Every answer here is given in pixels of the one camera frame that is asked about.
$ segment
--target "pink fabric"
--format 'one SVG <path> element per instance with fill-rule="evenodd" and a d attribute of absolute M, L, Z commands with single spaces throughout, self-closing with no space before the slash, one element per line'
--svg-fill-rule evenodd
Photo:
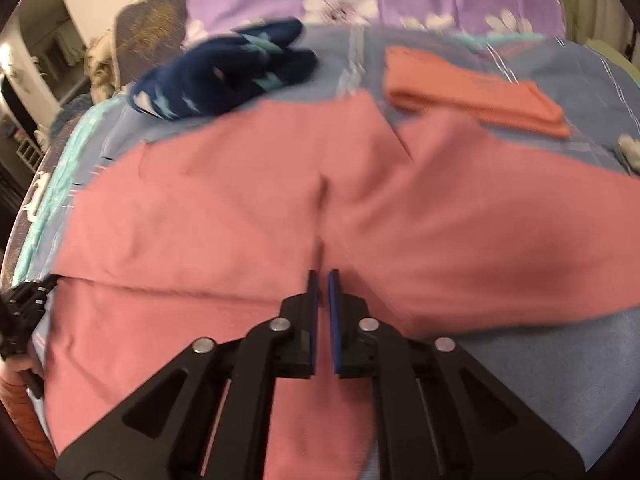
<path fill-rule="evenodd" d="M 640 184 L 436 109 L 398 133 L 368 94 L 263 102 L 141 145 L 78 193 L 55 272 L 46 415 L 62 450 L 193 339 L 243 336 L 338 267 L 421 336 L 557 324 L 640 303 Z M 353 479 L 367 381 L 276 386 L 266 478 Z"/>

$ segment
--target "navy blue folded clothing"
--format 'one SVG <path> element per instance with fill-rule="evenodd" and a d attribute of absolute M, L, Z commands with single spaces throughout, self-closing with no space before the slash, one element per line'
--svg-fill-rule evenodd
<path fill-rule="evenodd" d="M 289 47 L 302 31 L 299 20 L 288 19 L 213 38 L 147 72 L 133 87 L 129 104 L 169 121 L 218 116 L 303 82 L 318 58 L 311 50 Z"/>

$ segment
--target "beige curtain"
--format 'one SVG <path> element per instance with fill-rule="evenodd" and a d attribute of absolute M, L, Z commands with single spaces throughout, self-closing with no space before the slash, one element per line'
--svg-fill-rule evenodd
<path fill-rule="evenodd" d="M 633 34 L 633 23 L 620 0 L 562 0 L 567 36 L 577 43 L 602 40 L 624 52 Z"/>

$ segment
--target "bed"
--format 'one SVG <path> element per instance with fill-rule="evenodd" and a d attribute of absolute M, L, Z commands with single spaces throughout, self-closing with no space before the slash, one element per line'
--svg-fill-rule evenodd
<path fill-rule="evenodd" d="M 633 22 L 640 23 L 640 0 L 620 1 Z M 156 63 L 176 56 L 186 33 L 187 20 L 185 0 L 144 0 L 124 9 L 118 17 L 115 32 L 118 70 L 122 83 L 134 81 Z M 338 31 L 333 34 L 314 33 L 311 29 L 303 40 L 303 44 L 324 54 L 327 59 L 335 57 L 335 65 L 328 62 L 322 69 L 320 79 L 324 78 L 325 82 L 339 78 L 342 65 L 348 60 L 348 49 L 345 48 L 348 42 L 340 34 Z M 149 37 L 153 38 L 151 42 L 147 41 Z M 482 42 L 468 38 L 450 39 L 440 35 L 425 36 L 423 32 L 395 32 L 372 28 L 366 41 L 366 72 L 371 76 L 364 85 L 373 94 L 380 92 L 382 46 L 393 43 L 429 49 L 462 66 L 471 63 L 471 59 L 474 59 L 474 63 L 478 62 L 479 52 L 484 48 Z M 621 173 L 625 171 L 614 156 L 615 139 L 606 134 L 605 125 L 618 121 L 621 129 L 636 130 L 640 138 L 640 126 L 638 120 L 634 120 L 634 117 L 640 116 L 640 90 L 628 75 L 615 66 L 609 66 L 605 73 L 596 72 L 603 65 L 597 54 L 561 38 L 507 38 L 496 43 L 495 48 L 508 60 L 511 70 L 520 77 L 536 81 L 540 88 L 559 102 L 580 131 L 580 137 L 570 144 L 551 140 L 524 142 L 608 170 Z M 564 70 L 575 59 L 578 60 L 578 72 L 571 72 L 562 82 L 550 77 L 549 71 L 553 67 L 556 67 L 556 71 Z M 494 65 L 491 58 L 483 59 L 482 63 L 486 72 L 499 72 L 499 67 Z M 589 104 L 603 114 L 604 118 L 601 117 L 600 123 L 593 116 L 585 114 L 584 103 L 577 104 L 571 99 L 572 91 L 578 91 L 584 82 L 581 78 L 586 78 L 593 86 L 594 94 Z M 296 92 L 295 97 L 290 92 L 283 92 L 278 98 L 314 100 L 322 97 L 323 92 L 326 89 L 322 85 L 317 88 L 310 86 L 306 91 Z M 116 98 L 111 106 L 113 109 L 106 110 L 105 115 L 127 112 L 122 99 Z M 387 118 L 389 121 L 398 119 L 392 111 Z M 71 123 L 65 127 L 52 150 L 47 153 L 41 171 L 52 171 L 56 167 L 74 126 Z M 131 143 L 143 138 L 159 139 L 172 134 L 151 130 L 150 126 L 139 126 L 136 130 L 138 136 L 122 138 L 122 143 L 115 148 L 116 152 L 125 150 Z M 111 130 L 103 130 L 101 134 L 108 136 Z M 498 134 L 523 142 L 517 134 Z M 101 144 L 98 137 L 94 141 Z M 97 154 L 87 155 L 88 158 L 82 161 L 82 165 L 92 167 L 103 155 L 100 150 Z M 55 229 L 43 235 L 44 244 L 51 247 L 55 243 L 60 225 L 61 223 L 56 224 Z M 2 290 L 7 290 L 15 281 L 15 264 L 22 251 L 28 227 L 26 220 L 18 217 L 3 263 Z M 36 261 L 40 258 L 40 263 L 36 264 L 37 273 L 33 274 L 35 271 L 32 269 L 28 278 L 46 272 L 47 265 L 50 265 L 47 261 L 49 253 L 50 251 L 44 250 L 44 257 L 34 257 Z M 604 474 L 601 472 L 610 474 L 611 463 L 624 467 L 624 464 L 620 465 L 620 449 L 629 446 L 631 442 L 637 442 L 632 439 L 634 428 L 638 424 L 635 407 L 640 398 L 640 375 L 636 364 L 640 355 L 638 335 L 640 311 L 633 309 L 572 326 L 500 329 L 467 335 L 461 342 L 580 451 L 585 464 L 593 466 L 590 471 L 592 478 L 600 478 L 598 475 Z"/>

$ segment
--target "mattress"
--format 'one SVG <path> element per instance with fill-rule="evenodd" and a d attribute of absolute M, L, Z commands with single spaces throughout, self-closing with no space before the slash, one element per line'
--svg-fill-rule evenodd
<path fill-rule="evenodd" d="M 507 67 L 518 80 L 535 81 L 562 106 L 574 128 L 569 141 L 490 128 L 499 137 L 625 173 L 612 152 L 618 134 L 626 132 L 640 139 L 640 89 L 628 74 L 595 52 L 556 38 L 501 38 L 491 40 L 491 47 L 488 42 L 399 28 L 310 28 L 302 45 L 318 54 L 318 72 L 309 83 L 275 92 L 270 98 L 296 102 L 333 98 L 349 91 L 344 87 L 344 75 L 351 74 L 353 77 L 348 80 L 353 87 L 368 89 L 387 120 L 398 124 L 409 115 L 383 99 L 384 49 L 390 44 L 421 48 L 465 68 L 502 75 Z M 351 73 L 353 67 L 358 71 L 355 75 Z M 74 187 L 88 184 L 101 168 L 140 140 L 166 139 L 203 121 L 167 123 L 137 114 L 117 98 L 79 152 Z M 72 205 L 73 190 L 44 227 L 27 278 L 43 276 L 50 269 Z M 54 298 L 47 305 L 49 313 L 52 308 Z M 43 356 L 49 329 L 47 314 L 34 337 Z M 501 329 L 461 336 L 459 341 L 564 436 L 587 466 L 593 465 L 609 447 L 640 398 L 639 309 L 573 326 Z M 85 369 L 87 381 L 100 384 L 100 370 L 92 369 L 91 363 L 86 363 Z M 86 418 L 72 422 L 78 399 L 74 399 L 74 386 L 67 386 L 63 402 L 53 406 L 45 400 L 44 410 L 42 406 L 39 409 L 47 415 L 42 419 L 45 425 L 48 420 L 55 420 L 55 427 L 51 428 L 55 444 L 56 435 L 65 433 L 58 442 L 62 446 L 88 428 Z M 69 428 L 61 428 L 60 420 L 66 420 Z M 363 478 L 376 475 L 375 464 L 372 450 L 370 468 L 363 472 Z"/>

